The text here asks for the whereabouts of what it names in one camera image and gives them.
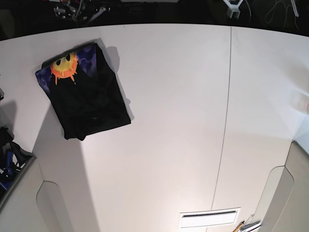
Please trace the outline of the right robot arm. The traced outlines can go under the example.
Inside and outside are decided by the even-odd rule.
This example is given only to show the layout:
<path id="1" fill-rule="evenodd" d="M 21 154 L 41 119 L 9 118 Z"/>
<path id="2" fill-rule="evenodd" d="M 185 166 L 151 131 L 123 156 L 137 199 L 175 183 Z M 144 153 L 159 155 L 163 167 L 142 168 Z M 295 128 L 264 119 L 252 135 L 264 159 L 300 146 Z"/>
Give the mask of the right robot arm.
<path id="1" fill-rule="evenodd" d="M 50 0 L 56 17 L 74 22 L 92 22 L 111 10 L 101 0 Z"/>

